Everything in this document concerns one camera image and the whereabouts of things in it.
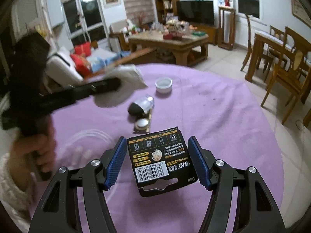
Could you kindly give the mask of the person left hand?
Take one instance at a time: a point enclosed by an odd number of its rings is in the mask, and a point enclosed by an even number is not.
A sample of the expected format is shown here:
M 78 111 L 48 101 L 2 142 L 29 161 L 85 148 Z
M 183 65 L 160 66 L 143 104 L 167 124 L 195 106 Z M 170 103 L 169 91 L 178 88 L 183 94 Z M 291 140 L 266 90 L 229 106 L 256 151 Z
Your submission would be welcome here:
M 39 134 L 32 137 L 19 137 L 14 141 L 8 161 L 11 173 L 25 174 L 31 172 L 30 164 L 26 157 L 32 153 L 37 156 L 34 159 L 35 166 L 47 173 L 53 169 L 55 161 L 56 140 L 54 139 L 55 129 L 51 116 L 47 118 L 47 134 Z

